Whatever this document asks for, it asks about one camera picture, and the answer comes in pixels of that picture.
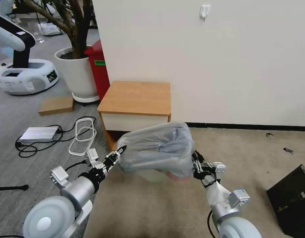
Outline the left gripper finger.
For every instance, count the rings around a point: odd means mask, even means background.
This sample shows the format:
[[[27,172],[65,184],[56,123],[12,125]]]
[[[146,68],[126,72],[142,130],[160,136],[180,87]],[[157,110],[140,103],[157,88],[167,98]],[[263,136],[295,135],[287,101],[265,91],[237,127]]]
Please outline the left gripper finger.
[[[119,161],[120,157],[108,157],[108,171],[110,171]]]
[[[127,146],[124,145],[120,147],[117,151],[111,151],[108,155],[105,157],[105,162],[118,162],[121,155],[125,152]]]

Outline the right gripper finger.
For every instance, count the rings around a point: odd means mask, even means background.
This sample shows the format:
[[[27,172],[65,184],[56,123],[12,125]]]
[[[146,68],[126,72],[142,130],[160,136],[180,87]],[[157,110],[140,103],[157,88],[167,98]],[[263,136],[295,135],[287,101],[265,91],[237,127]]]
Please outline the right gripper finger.
[[[204,162],[204,157],[197,150],[194,150],[193,160],[202,164]]]
[[[202,176],[202,167],[199,161],[193,161],[193,169],[192,169],[194,178],[201,178]]]

